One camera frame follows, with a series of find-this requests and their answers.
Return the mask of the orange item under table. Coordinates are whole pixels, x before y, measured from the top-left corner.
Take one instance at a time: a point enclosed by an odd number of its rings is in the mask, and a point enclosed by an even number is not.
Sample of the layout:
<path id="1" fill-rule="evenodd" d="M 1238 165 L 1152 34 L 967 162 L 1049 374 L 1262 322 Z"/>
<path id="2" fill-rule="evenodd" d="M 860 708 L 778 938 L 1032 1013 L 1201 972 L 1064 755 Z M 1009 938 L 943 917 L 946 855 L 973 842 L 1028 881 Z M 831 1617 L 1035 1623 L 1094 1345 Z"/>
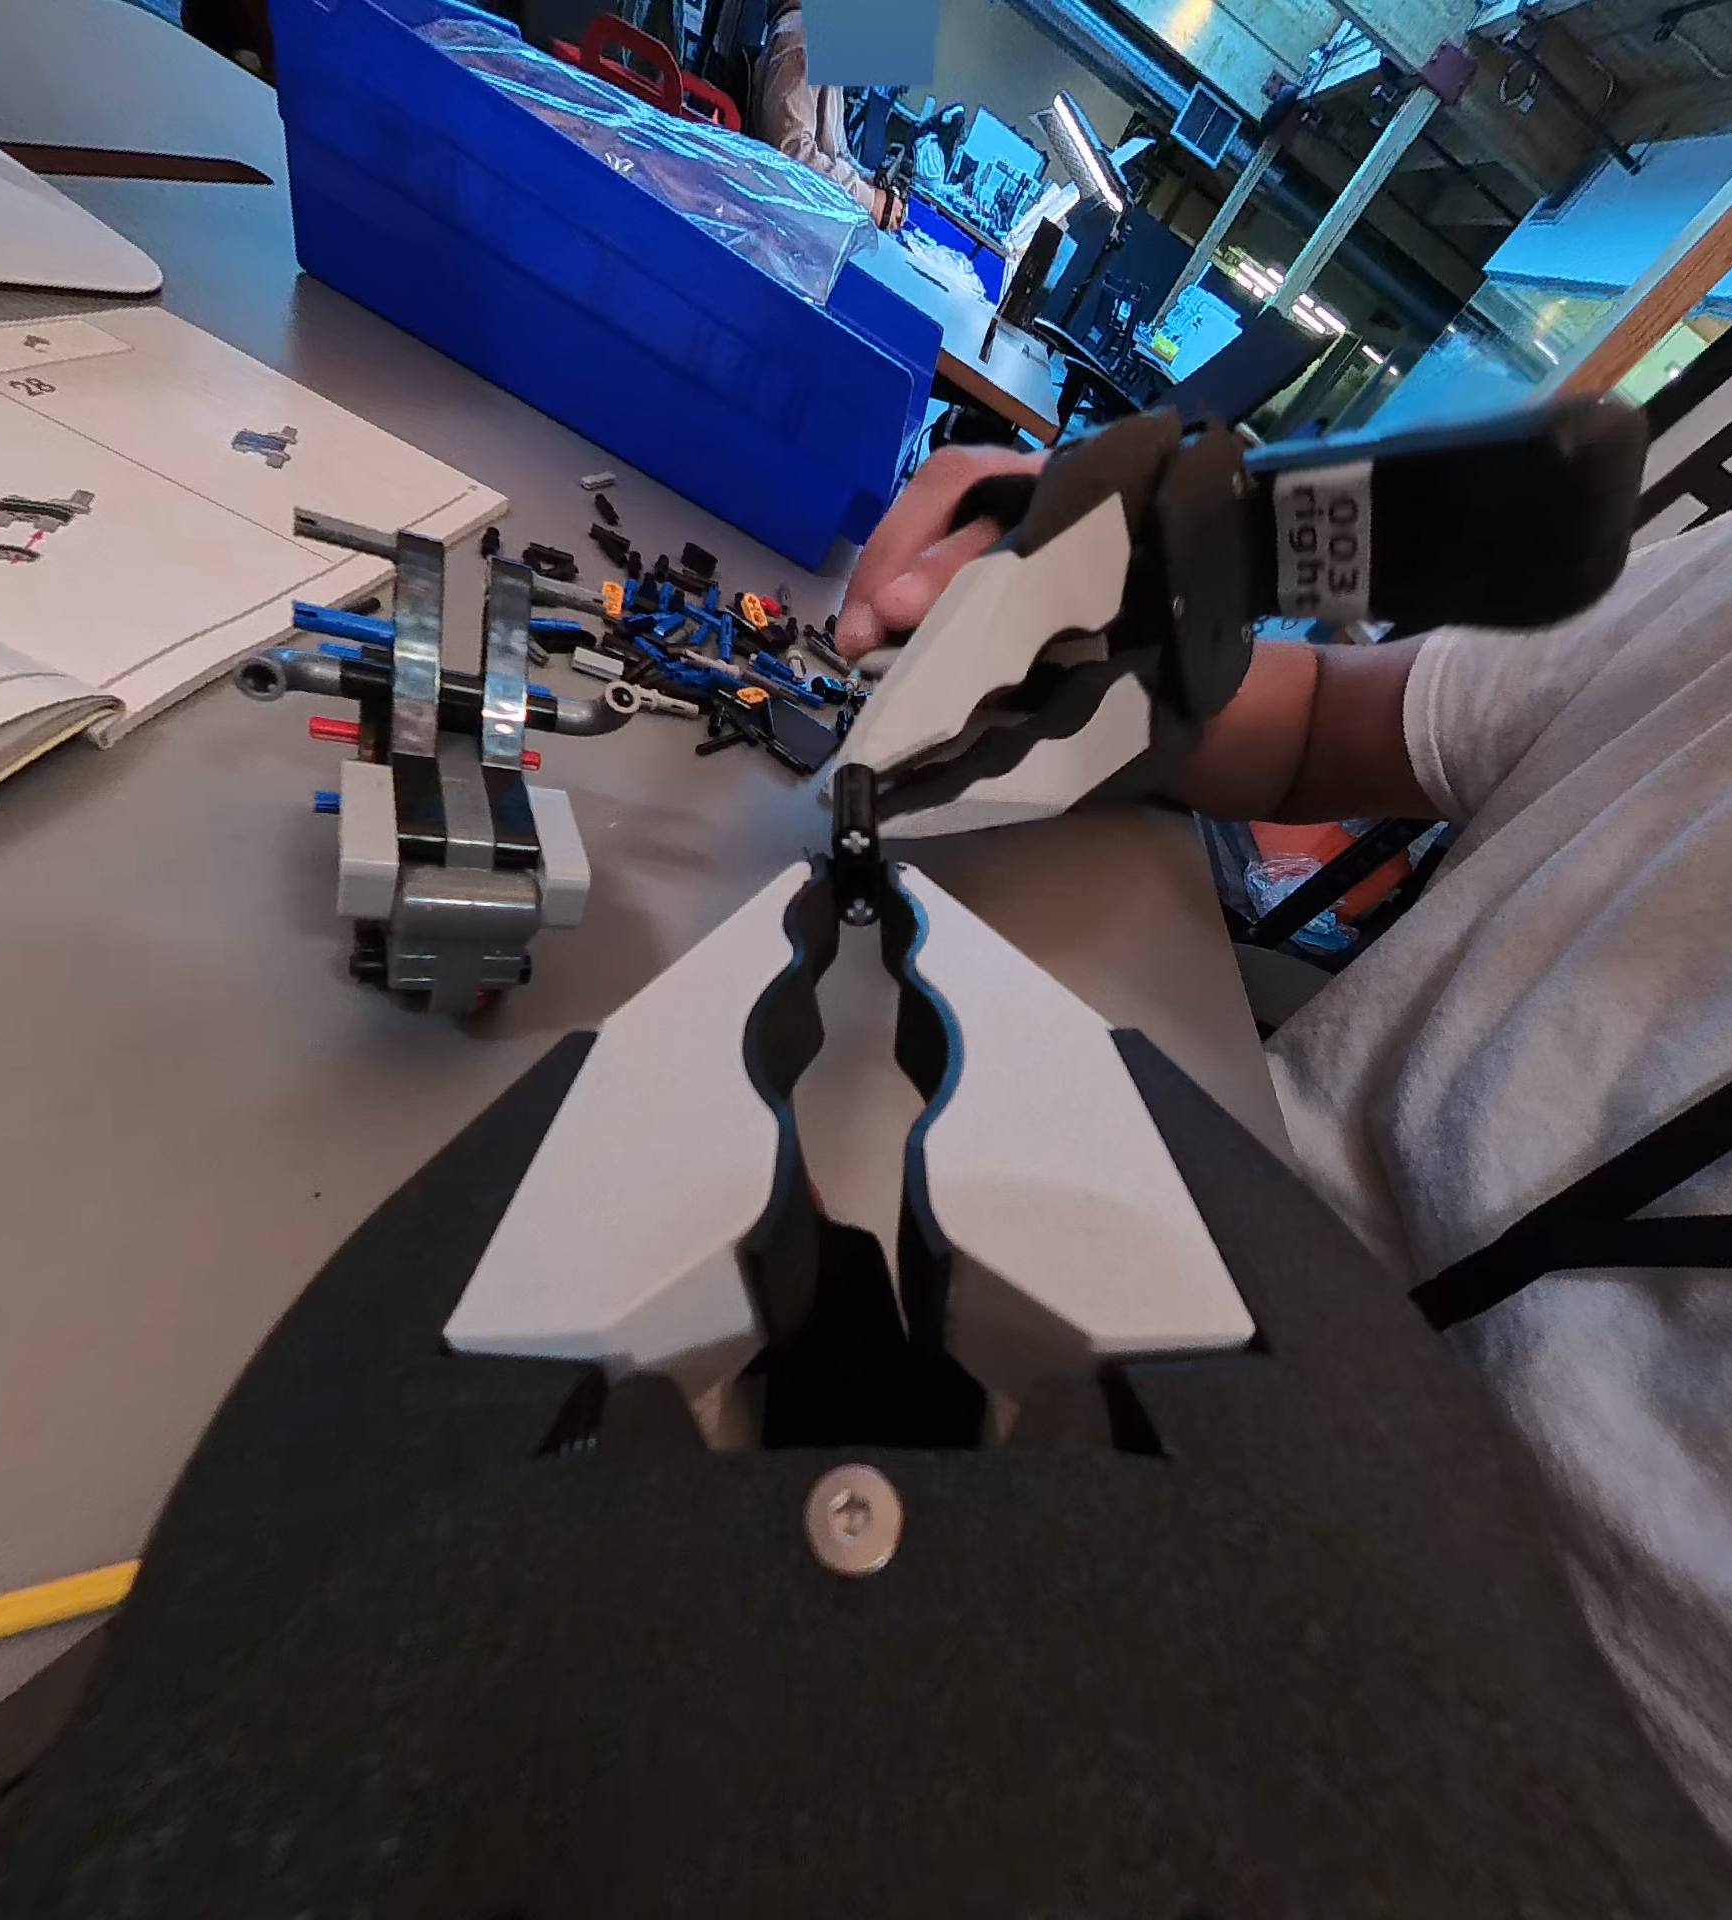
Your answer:
<path id="1" fill-rule="evenodd" d="M 1213 822 L 1197 832 L 1227 936 L 1337 974 L 1408 911 L 1455 827 L 1421 819 L 1319 825 Z"/>

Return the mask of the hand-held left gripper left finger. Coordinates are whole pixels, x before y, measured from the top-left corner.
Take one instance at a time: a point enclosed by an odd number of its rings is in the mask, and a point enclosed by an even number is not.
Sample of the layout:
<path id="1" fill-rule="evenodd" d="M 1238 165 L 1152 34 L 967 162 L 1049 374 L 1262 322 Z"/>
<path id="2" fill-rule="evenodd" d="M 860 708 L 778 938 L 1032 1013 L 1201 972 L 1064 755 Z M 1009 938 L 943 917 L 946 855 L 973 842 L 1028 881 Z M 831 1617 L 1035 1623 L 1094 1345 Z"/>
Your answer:
<path id="1" fill-rule="evenodd" d="M 828 861 L 792 861 L 595 1031 L 446 1322 L 462 1356 L 673 1385 L 753 1447 L 749 1362 L 808 1319 L 819 1213 L 794 1092 L 838 950 Z"/>

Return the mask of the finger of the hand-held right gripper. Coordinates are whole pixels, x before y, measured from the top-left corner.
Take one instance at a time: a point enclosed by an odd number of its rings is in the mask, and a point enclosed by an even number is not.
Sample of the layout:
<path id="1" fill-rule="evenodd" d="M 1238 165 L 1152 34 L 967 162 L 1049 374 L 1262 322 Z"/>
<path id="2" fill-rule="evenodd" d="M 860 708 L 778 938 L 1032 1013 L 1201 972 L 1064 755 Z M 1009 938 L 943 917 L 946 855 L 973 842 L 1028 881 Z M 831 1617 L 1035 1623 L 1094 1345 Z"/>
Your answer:
<path id="1" fill-rule="evenodd" d="M 1048 645 L 1099 636 L 1119 615 L 1134 538 L 1118 494 L 1077 509 L 1071 495 L 1038 495 L 1018 540 L 966 566 L 906 639 L 829 760 L 876 778 L 915 778 L 962 758 L 988 731 L 1000 765 L 1038 734 L 1068 734 L 1094 709 L 1102 683 L 1134 680 L 1109 658 L 1066 665 L 1039 708 L 1011 719 L 989 698 L 1018 691 Z"/>
<path id="2" fill-rule="evenodd" d="M 1039 731 L 1000 765 L 998 746 L 1019 727 L 986 731 L 962 758 L 924 769 L 902 790 L 884 790 L 877 833 L 918 842 L 1057 817 L 1145 753 L 1152 699 L 1139 680 L 1102 683 L 1094 708 L 1069 731 Z"/>

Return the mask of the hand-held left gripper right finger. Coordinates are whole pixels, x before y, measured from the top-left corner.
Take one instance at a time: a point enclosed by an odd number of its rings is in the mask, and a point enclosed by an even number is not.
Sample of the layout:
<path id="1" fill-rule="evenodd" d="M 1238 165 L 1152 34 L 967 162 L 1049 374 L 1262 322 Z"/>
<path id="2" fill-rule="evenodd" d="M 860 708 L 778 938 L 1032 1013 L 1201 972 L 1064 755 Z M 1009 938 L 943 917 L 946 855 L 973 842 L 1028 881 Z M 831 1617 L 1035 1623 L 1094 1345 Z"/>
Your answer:
<path id="1" fill-rule="evenodd" d="M 889 867 L 879 957 L 902 1147 L 907 1331 L 1000 1428 L 1152 1362 L 1243 1351 L 1256 1319 L 1142 1095 L 1119 1031 L 918 867 Z"/>

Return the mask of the partly built lego model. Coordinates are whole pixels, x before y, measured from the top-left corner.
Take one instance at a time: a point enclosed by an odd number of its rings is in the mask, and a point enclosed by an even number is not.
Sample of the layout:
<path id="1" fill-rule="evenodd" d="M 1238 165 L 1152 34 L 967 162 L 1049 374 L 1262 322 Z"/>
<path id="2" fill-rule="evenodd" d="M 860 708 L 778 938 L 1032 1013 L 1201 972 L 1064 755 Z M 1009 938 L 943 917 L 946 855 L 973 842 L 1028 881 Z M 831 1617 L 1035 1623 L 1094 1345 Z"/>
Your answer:
<path id="1" fill-rule="evenodd" d="M 301 506 L 294 530 L 392 564 L 392 610 L 295 601 L 299 641 L 256 653 L 233 683 L 256 701 L 340 705 L 313 709 L 305 729 L 344 752 L 313 808 L 335 822 L 334 909 L 349 930 L 349 978 L 469 1017 L 525 985 L 538 934 L 575 928 L 589 898 L 569 797 L 534 778 L 527 740 L 613 734 L 639 709 L 637 688 L 571 698 L 534 680 L 536 611 L 604 603 L 506 558 L 495 532 L 482 540 L 480 663 L 459 672 L 442 661 L 442 540 Z"/>

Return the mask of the lego instruction booklet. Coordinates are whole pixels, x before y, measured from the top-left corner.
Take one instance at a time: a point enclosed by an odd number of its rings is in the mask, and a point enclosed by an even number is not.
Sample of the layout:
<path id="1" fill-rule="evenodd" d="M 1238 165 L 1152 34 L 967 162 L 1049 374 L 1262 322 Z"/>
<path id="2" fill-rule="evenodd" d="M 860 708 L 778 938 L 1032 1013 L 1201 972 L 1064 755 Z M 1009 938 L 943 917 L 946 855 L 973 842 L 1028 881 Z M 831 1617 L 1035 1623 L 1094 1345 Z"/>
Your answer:
<path id="1" fill-rule="evenodd" d="M 108 747 L 507 500 L 158 305 L 0 322 L 0 782 Z"/>

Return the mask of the clear plastic bag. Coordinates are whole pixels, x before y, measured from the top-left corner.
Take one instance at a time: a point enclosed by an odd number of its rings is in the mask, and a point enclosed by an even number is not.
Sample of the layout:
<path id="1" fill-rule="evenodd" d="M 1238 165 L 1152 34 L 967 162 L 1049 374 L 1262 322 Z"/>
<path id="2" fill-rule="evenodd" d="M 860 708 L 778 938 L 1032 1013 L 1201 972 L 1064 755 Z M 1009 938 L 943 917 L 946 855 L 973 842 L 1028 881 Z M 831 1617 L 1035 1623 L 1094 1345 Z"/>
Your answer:
<path id="1" fill-rule="evenodd" d="M 417 36 L 817 305 L 877 249 L 869 213 L 838 184 L 753 138 L 665 112 L 483 18 L 437 18 Z"/>

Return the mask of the pile of loose lego pieces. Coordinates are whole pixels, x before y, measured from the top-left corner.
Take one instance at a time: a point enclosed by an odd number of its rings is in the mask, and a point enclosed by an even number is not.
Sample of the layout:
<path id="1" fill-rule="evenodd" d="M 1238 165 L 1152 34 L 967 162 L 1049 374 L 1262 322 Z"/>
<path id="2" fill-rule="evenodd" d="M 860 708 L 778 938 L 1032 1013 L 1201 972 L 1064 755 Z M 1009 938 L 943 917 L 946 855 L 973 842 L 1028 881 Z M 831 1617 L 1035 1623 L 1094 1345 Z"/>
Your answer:
<path id="1" fill-rule="evenodd" d="M 785 583 L 739 588 L 692 540 L 646 558 L 597 486 L 588 544 L 530 540 L 511 554 L 531 579 L 536 673 L 556 669 L 613 708 L 696 723 L 701 755 L 746 747 L 797 778 L 831 760 L 869 696 L 840 649 L 835 611 L 817 617 Z"/>

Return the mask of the small black lego assembly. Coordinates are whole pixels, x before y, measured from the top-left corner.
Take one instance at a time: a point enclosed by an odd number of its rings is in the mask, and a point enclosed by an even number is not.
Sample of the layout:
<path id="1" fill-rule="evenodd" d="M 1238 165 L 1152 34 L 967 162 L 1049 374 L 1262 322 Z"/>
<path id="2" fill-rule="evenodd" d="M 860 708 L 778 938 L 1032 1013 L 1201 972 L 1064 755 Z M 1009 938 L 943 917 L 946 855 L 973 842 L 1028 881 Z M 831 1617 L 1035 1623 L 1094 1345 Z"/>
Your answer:
<path id="1" fill-rule="evenodd" d="M 863 764 L 840 764 L 829 778 L 829 890 L 838 917 L 853 928 L 876 923 L 884 887 L 877 780 Z"/>

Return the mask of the long yellow lego axle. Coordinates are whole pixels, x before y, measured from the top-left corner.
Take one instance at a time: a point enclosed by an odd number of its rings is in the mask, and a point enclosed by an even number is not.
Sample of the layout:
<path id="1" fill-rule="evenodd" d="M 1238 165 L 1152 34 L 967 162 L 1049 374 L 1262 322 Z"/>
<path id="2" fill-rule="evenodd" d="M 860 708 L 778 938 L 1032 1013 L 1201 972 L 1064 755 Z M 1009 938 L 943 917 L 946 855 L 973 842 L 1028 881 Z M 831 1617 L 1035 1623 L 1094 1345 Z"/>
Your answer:
<path id="1" fill-rule="evenodd" d="M 0 1644 L 108 1616 L 134 1591 L 138 1571 L 140 1557 L 129 1557 L 0 1591 Z"/>

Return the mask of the blue plastic bin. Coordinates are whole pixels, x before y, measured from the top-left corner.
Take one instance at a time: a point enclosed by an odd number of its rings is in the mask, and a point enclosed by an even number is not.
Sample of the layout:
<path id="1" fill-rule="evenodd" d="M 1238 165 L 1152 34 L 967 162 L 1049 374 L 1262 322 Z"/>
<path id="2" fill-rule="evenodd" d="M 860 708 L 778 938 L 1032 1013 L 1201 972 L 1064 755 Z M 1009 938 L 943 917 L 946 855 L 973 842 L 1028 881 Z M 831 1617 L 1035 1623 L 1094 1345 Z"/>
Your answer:
<path id="1" fill-rule="evenodd" d="M 861 544 L 924 421 L 942 325 L 869 270 L 794 284 L 494 76 L 464 4 L 269 4 L 304 274 L 813 566 Z"/>

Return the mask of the red basket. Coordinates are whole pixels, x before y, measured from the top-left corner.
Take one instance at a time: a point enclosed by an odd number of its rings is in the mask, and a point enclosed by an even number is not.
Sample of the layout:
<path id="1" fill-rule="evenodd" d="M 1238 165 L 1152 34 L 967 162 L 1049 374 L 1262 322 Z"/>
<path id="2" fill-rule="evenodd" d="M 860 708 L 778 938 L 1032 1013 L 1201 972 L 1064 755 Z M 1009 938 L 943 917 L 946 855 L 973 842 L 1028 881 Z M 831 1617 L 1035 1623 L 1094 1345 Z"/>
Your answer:
<path id="1" fill-rule="evenodd" d="M 712 82 L 688 74 L 659 37 L 632 21 L 595 12 L 575 45 L 556 41 L 553 52 L 581 72 L 632 93 L 647 106 L 696 124 L 739 132 L 739 110 Z"/>

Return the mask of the wooden post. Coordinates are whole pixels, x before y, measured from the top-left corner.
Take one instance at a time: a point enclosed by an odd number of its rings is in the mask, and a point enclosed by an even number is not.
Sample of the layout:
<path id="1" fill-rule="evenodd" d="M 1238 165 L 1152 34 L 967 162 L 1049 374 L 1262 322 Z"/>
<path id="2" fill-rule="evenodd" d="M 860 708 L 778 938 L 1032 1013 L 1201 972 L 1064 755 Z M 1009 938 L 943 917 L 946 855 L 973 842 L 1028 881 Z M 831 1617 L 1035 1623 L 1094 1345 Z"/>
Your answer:
<path id="1" fill-rule="evenodd" d="M 1613 391 L 1632 367 L 1732 272 L 1732 173 L 1535 387 L 1535 399 Z"/>

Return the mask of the person's right hand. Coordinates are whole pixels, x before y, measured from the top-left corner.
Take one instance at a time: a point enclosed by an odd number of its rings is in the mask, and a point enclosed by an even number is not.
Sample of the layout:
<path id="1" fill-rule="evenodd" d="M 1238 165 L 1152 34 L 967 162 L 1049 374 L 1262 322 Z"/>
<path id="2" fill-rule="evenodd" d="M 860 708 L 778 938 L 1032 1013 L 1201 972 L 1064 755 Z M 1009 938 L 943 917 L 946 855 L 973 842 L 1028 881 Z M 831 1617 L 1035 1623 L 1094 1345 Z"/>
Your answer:
<path id="1" fill-rule="evenodd" d="M 1045 447 L 948 443 L 931 451 L 861 545 L 835 613 L 833 648 L 865 677 L 881 677 L 896 636 L 918 627 L 954 578 L 1005 535 L 991 515 L 957 526 L 962 497 L 1004 476 L 1035 484 L 1045 462 Z"/>

